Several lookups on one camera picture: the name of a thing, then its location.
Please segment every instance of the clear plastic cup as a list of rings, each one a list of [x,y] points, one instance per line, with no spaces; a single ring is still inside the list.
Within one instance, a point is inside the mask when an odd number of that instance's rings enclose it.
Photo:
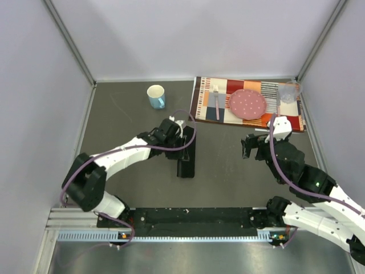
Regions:
[[[297,100],[302,90],[302,85],[295,80],[289,81],[286,84],[279,84],[280,100],[287,104],[293,103]]]

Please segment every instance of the blue mug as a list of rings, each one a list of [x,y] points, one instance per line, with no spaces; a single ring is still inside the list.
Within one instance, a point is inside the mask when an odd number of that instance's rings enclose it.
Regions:
[[[147,95],[151,106],[155,110],[161,110],[165,107],[165,90],[159,84],[154,84],[149,87]]]

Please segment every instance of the pink plate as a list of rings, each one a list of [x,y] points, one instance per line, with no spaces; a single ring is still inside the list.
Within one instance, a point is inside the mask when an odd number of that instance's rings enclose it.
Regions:
[[[254,90],[237,90],[230,96],[229,107],[238,118],[253,120],[266,112],[266,100]]]

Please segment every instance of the cup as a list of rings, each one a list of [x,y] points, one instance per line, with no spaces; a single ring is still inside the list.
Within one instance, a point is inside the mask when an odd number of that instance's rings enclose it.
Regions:
[[[302,92],[303,87],[297,81],[290,81],[286,84],[279,84],[280,100],[284,103],[290,104],[297,100],[297,97]]]
[[[147,95],[151,106],[155,110],[161,110],[165,107],[165,90],[159,84],[154,84],[149,87]]]

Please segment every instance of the cable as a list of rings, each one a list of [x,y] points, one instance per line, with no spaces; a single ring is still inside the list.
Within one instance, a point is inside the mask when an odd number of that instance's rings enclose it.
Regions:
[[[187,112],[186,110],[177,110],[175,111],[172,116],[174,116],[177,112],[185,112],[187,113],[192,122],[194,123],[194,133],[193,133],[193,136],[191,138],[191,140],[185,144],[184,146],[182,147],[176,147],[176,148],[166,148],[166,147],[158,147],[158,146],[148,146],[148,145],[138,145],[138,146],[130,146],[130,147],[124,147],[124,148],[118,148],[117,150],[111,150],[111,151],[106,151],[106,152],[103,152],[99,155],[96,155],[94,157],[91,157],[90,159],[88,159],[85,163],[83,163],[76,171],[74,174],[72,174],[72,176],[68,179],[67,183],[64,185],[64,187],[62,188],[62,191],[61,191],[61,194],[60,194],[60,202],[63,206],[67,206],[67,204],[63,201],[63,197],[64,197],[64,194],[66,193],[66,190],[68,188],[68,186],[71,184],[71,182],[76,178],[76,176],[87,166],[89,165],[91,162],[95,161],[96,159],[98,158],[101,158],[101,157],[104,157],[106,155],[110,155],[110,154],[113,154],[113,153],[116,153],[116,152],[120,152],[120,151],[123,151],[123,150],[131,150],[133,148],[152,148],[154,150],[162,150],[162,151],[179,151],[179,150],[183,150],[185,148],[187,148],[188,146],[190,146],[190,144],[194,141],[194,138],[196,136],[196,122],[194,120],[194,117],[189,113]]]
[[[361,215],[361,211],[357,210],[355,207],[353,207],[339,199],[336,199],[336,198],[333,198],[333,197],[330,197],[327,195],[317,194],[317,193],[303,190],[300,187],[296,186],[293,182],[291,182],[285,176],[284,172],[281,170],[281,168],[279,166],[278,160],[276,159],[276,155],[275,155],[275,149],[274,149],[274,121],[275,121],[275,118],[276,118],[276,113],[273,113],[271,116],[271,119],[270,119],[270,153],[271,153],[271,158],[273,160],[274,166],[275,166],[276,170],[278,171],[280,177],[285,181],[285,183],[287,183],[291,188],[295,189],[296,191],[298,191],[302,194],[339,203],[339,204],[349,208],[350,210],[354,211],[356,214]]]
[[[293,238],[294,238],[294,236],[297,234],[297,231],[298,231],[298,228],[296,227],[296,228],[295,228],[295,230],[294,230],[294,232],[293,232],[293,234],[291,234],[291,236],[290,236],[289,240],[288,240],[285,244],[283,244],[283,245],[281,246],[282,248],[286,248],[286,247],[287,247],[287,245],[288,245],[288,244],[290,244],[290,242],[291,242],[291,241],[293,241]]]
[[[119,220],[119,219],[115,219],[113,217],[110,217],[109,215],[104,214],[104,213],[99,213],[98,215],[100,215],[102,217],[105,217],[105,218],[108,218],[108,219],[111,219],[113,221],[116,221],[116,222],[118,222],[118,223],[120,223],[120,224],[122,224],[122,225],[124,225],[124,226],[126,226],[126,227],[128,227],[128,228],[131,229],[131,236],[129,237],[129,240],[125,244],[120,245],[120,248],[125,248],[126,246],[128,246],[131,243],[132,239],[135,237],[135,229],[133,228],[133,226],[131,226],[130,224],[128,224],[128,223],[126,223],[126,222],[124,222],[122,220]],[[85,255],[89,251],[92,251],[92,250],[94,250],[95,248],[98,248],[98,247],[105,247],[105,246],[110,246],[110,244],[109,243],[95,244],[92,247],[89,247],[89,248],[85,249],[83,252],[81,252],[75,258],[73,258],[71,261],[69,261],[67,264],[61,263],[61,255],[60,255],[61,252],[60,252],[60,247],[58,246],[57,247],[57,249],[58,249],[57,250],[57,252],[58,252],[57,253],[57,263],[59,264],[59,266],[61,268],[67,268],[70,265],[72,265],[74,262],[76,262],[78,258],[80,258],[81,256]]]
[[[155,149],[155,150],[162,150],[162,151],[179,151],[179,150],[183,150],[183,149],[185,149],[185,148],[187,148],[188,146],[190,146],[190,144],[194,141],[194,139],[195,139],[195,136],[196,136],[196,122],[195,122],[195,120],[194,120],[194,117],[189,113],[189,112],[187,112],[186,110],[177,110],[177,111],[175,111],[173,114],[172,114],[172,116],[174,116],[176,113],[178,113],[178,112],[184,112],[184,113],[187,113],[189,116],[190,116],[190,118],[191,118],[191,120],[192,120],[192,122],[193,122],[193,124],[194,124],[194,132],[193,132],[193,136],[192,136],[192,138],[191,138],[191,140],[187,143],[187,144],[185,144],[184,146],[182,146],[182,147],[176,147],[176,148],[165,148],[165,147],[157,147],[157,146],[148,146],[148,145],[144,145],[144,146],[142,146],[142,145],[140,145],[140,146],[130,146],[130,147],[124,147],[124,148],[119,148],[119,149],[117,149],[117,150],[112,150],[112,151],[107,151],[107,152],[104,152],[104,153],[101,153],[101,154],[99,154],[99,155],[96,155],[96,156],[94,156],[94,157],[91,157],[90,159],[88,159],[84,164],[82,164],[76,171],[75,171],[75,173],[74,174],[72,174],[71,175],[71,177],[69,178],[69,180],[67,181],[67,183],[64,185],[64,187],[62,188],[62,191],[61,191],[61,194],[60,194],[60,202],[61,202],[61,204],[63,205],[63,206],[67,206],[68,204],[67,203],[65,203],[64,201],[63,201],[63,197],[64,197],[64,194],[66,193],[66,190],[67,190],[67,188],[68,188],[68,186],[71,184],[71,182],[76,178],[76,176],[87,166],[87,165],[89,165],[91,162],[93,162],[94,160],[96,160],[96,159],[98,159],[98,158],[101,158],[101,157],[104,157],[104,156],[106,156],[106,155],[110,155],[110,154],[113,154],[113,153],[116,153],[116,152],[120,152],[120,151],[124,151],[124,150],[131,150],[131,149],[133,149],[133,148],[151,148],[151,149]],[[125,244],[123,244],[123,245],[121,245],[121,248],[124,248],[124,247],[126,247],[126,246],[128,246],[128,245],[130,245],[130,243],[132,242],[132,240],[133,240],[133,238],[135,237],[135,230],[134,230],[134,228],[133,228],[133,226],[131,226],[131,225],[129,225],[128,223],[126,223],[126,222],[124,222],[124,221],[122,221],[122,220],[119,220],[119,219],[115,219],[115,218],[113,218],[113,217],[110,217],[109,215],[107,215],[107,214],[104,214],[104,213],[101,213],[101,212],[99,212],[99,215],[100,216],[103,216],[103,217],[105,217],[105,218],[107,218],[107,219],[110,219],[110,220],[112,220],[112,221],[116,221],[116,222],[118,222],[118,223],[120,223],[120,224],[122,224],[122,225],[124,225],[124,226],[126,226],[126,227],[128,227],[128,228],[130,228],[131,229],[131,236],[129,237],[129,240],[125,243]],[[58,252],[58,255],[57,255],[57,261],[58,261],[58,264],[59,264],[59,266],[61,267],[61,268],[66,268],[66,267],[69,267],[71,264],[73,264],[75,261],[77,261],[77,259],[78,258],[80,258],[81,256],[83,256],[83,255],[85,255],[86,253],[88,253],[89,251],[92,251],[93,249],[95,249],[95,248],[98,248],[98,247],[102,247],[102,246],[106,246],[106,245],[109,245],[109,244],[107,244],[107,243],[101,243],[101,244],[96,244],[96,245],[93,245],[92,247],[90,247],[90,248],[88,248],[88,249],[86,249],[86,250],[84,250],[83,252],[81,252],[80,254],[78,254],[74,259],[72,259],[70,262],[68,262],[67,264],[62,264],[61,263],[61,261],[60,261],[60,252]]]

